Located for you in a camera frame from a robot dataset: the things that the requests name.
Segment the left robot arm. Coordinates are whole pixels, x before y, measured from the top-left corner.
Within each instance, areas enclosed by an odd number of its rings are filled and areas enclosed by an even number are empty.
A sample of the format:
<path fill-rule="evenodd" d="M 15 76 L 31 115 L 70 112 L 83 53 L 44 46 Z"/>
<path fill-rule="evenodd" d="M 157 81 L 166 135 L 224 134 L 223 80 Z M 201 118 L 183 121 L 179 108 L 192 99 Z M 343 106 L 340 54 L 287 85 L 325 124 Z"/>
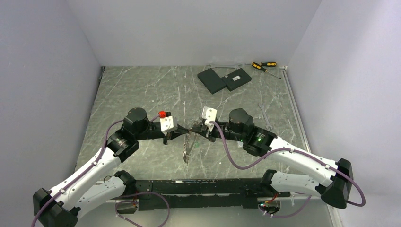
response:
<path fill-rule="evenodd" d="M 105 201 L 131 198 L 136 179 L 126 171 L 116 172 L 109 180 L 97 184 L 108 171 L 118 167 L 139 149 L 139 141 L 162 139 L 164 144 L 189 132 L 179 125 L 170 112 L 160 111 L 152 119 L 143 108 L 129 110 L 117 121 L 121 128 L 110 134 L 107 128 L 99 151 L 71 176 L 49 190 L 39 189 L 33 195 L 34 219 L 45 227 L 73 227 L 78 220 Z"/>

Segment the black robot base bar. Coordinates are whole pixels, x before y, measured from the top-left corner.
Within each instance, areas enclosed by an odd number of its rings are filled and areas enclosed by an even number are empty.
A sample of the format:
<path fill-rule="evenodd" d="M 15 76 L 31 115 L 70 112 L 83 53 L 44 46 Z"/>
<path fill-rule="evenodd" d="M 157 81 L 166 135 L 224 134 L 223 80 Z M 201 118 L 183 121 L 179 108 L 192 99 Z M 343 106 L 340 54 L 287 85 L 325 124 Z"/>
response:
<path fill-rule="evenodd" d="M 264 199 L 289 197 L 262 186 L 261 178 L 137 180 L 122 196 L 136 199 L 140 211 L 165 208 L 241 207 L 256 209 Z"/>

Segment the round metal key organizer disc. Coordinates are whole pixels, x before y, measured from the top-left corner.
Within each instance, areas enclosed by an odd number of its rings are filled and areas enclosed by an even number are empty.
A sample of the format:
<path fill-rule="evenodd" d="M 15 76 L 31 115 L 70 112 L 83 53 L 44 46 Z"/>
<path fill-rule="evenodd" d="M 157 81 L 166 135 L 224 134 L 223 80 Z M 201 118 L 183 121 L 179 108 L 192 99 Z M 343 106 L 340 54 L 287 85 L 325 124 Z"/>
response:
<path fill-rule="evenodd" d="M 191 151 L 194 147 L 197 146 L 196 144 L 198 143 L 197 142 L 198 134 L 192 132 L 192 128 L 197 126 L 199 123 L 200 123 L 199 121 L 193 122 L 193 125 L 191 126 L 191 128 L 188 130 L 188 133 L 184 137 L 183 160 L 185 164 L 189 164 Z"/>

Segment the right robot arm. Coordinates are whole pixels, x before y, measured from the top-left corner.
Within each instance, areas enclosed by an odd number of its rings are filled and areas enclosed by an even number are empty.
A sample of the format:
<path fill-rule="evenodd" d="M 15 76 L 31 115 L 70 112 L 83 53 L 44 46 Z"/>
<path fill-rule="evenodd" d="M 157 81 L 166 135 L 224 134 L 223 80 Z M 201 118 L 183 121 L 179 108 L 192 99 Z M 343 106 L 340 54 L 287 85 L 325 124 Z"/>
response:
<path fill-rule="evenodd" d="M 308 153 L 275 133 L 256 126 L 253 117 L 242 108 L 232 110 L 228 122 L 220 122 L 216 116 L 216 109 L 204 107 L 202 121 L 192 126 L 190 131 L 211 142 L 216 138 L 222 139 L 231 162 L 228 140 L 242 142 L 242 148 L 248 154 L 259 157 L 256 163 L 270 157 L 301 171 L 301 174 L 286 174 L 267 170 L 260 185 L 264 195 L 299 192 L 320 197 L 326 204 L 339 209 L 351 204 L 349 194 L 354 181 L 350 161 L 344 158 L 334 161 Z"/>

